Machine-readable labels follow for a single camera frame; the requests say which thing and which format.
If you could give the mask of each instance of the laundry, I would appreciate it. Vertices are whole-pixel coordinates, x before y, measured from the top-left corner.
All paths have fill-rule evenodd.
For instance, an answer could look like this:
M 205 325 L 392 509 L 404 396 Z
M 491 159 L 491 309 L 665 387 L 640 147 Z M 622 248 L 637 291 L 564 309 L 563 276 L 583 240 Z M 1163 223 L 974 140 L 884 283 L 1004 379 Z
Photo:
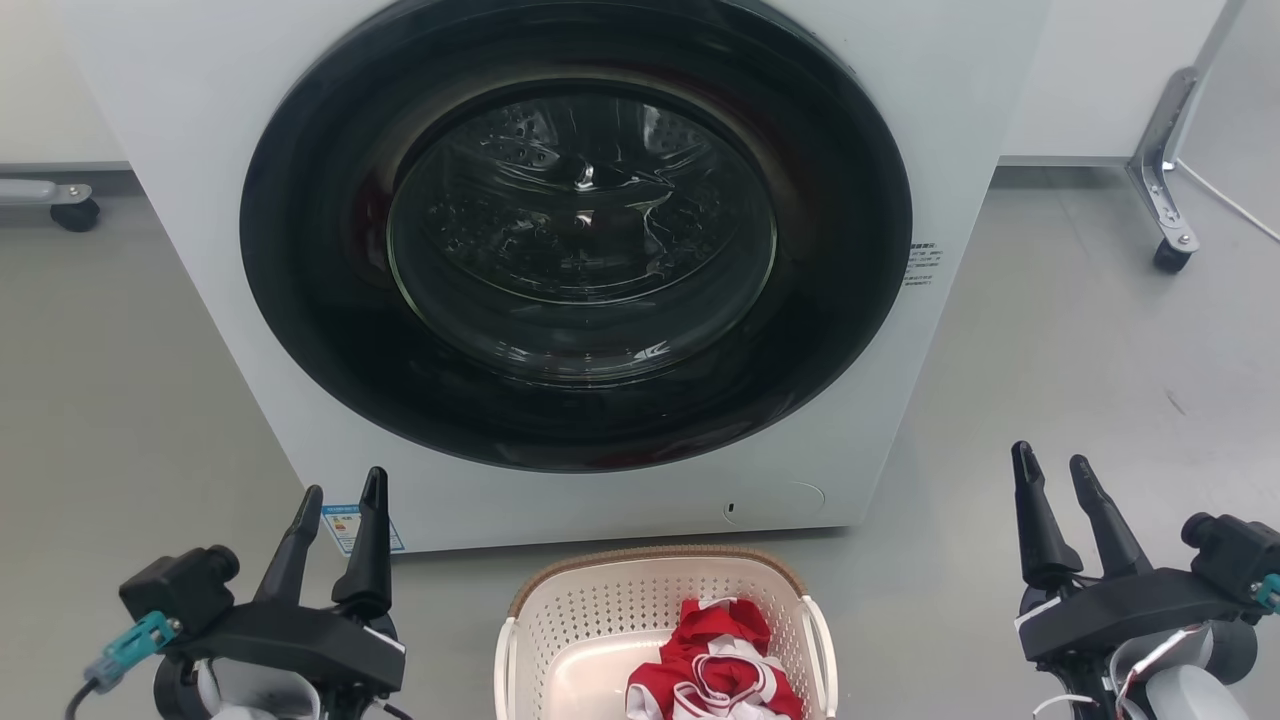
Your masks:
M 680 624 L 627 680 L 630 720 L 801 720 L 804 706 L 769 656 L 772 633 L 755 603 L 686 600 Z

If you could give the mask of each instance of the washing machine door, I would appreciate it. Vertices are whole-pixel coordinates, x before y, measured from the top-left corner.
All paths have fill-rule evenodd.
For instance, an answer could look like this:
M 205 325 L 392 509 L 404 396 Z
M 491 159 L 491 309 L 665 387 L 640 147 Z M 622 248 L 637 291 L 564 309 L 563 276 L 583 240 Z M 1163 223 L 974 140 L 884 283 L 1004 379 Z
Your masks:
M 910 220 L 884 122 L 768 5 L 412 0 L 289 92 L 241 243 L 279 341 L 356 413 L 605 471 L 819 393 L 888 314 Z

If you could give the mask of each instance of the front-loading washing machine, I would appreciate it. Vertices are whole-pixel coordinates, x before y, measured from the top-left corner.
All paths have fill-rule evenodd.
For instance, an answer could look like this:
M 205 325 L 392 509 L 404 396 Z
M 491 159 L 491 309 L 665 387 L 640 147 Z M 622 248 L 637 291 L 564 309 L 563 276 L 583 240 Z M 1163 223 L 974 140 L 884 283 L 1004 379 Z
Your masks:
M 330 529 L 381 465 L 406 551 L 861 520 L 1047 3 L 60 0 Z

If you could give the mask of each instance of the basket rim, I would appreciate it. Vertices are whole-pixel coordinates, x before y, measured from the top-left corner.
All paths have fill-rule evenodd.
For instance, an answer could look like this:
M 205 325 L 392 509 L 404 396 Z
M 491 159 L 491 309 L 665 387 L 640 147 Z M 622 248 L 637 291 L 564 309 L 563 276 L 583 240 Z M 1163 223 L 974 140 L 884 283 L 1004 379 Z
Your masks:
M 529 578 L 529 580 L 525 582 L 525 584 L 520 588 L 520 592 L 516 593 L 516 598 L 511 602 L 511 609 L 507 611 L 507 616 L 512 619 L 520 618 L 520 611 L 524 610 L 529 596 L 532 594 L 532 592 L 544 582 L 562 573 L 581 570 L 584 568 L 594 568 L 598 565 L 612 565 L 614 562 L 660 560 L 668 557 L 736 557 L 741 560 L 754 560 L 777 570 L 777 573 L 781 574 L 796 591 L 797 596 L 805 597 L 809 594 L 804 582 L 799 575 L 796 575 L 795 570 L 792 570 L 790 565 L 780 557 L 764 552 L 763 550 L 732 544 L 664 544 L 594 552 L 591 555 L 580 555 L 577 557 L 568 557 L 566 560 L 553 562 L 539 570 L 532 578 Z

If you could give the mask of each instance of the floor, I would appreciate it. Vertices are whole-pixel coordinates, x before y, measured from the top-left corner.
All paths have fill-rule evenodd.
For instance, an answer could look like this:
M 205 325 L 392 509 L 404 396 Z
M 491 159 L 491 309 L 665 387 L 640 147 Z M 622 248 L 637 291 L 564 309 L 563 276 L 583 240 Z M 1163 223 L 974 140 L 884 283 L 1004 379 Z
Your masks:
M 1280 8 L 1253 3 L 1224 49 L 1184 158 L 1280 225 Z M 1185 566 L 1196 511 L 1280 527 L 1280 245 L 1197 188 L 1175 190 L 1204 243 L 1179 277 L 1149 266 L 1157 233 L 1112 170 L 997 173 L 872 516 L 855 530 L 726 538 L 767 548 L 826 610 L 841 715 L 1025 717 L 1056 683 L 1020 659 L 1021 585 L 1009 446 L 1051 473 L 1068 538 L 1097 570 L 1066 459 L 1091 457 L 1157 564 Z M 301 487 L 146 197 L 95 179 L 101 227 L 0 214 L 0 697 L 13 717 L 63 706 L 128 623 L 116 585 L 159 555 L 229 544 L 252 592 Z M 535 570 L 618 544 L 397 559 L 410 648 L 399 705 L 488 717 L 493 644 Z M 317 543 L 305 600 L 342 559 Z M 1274 715 L 1280 621 L 1236 685 Z M 82 717 L 151 715 L 150 671 Z M 1065 717 L 1065 712 L 1043 717 Z

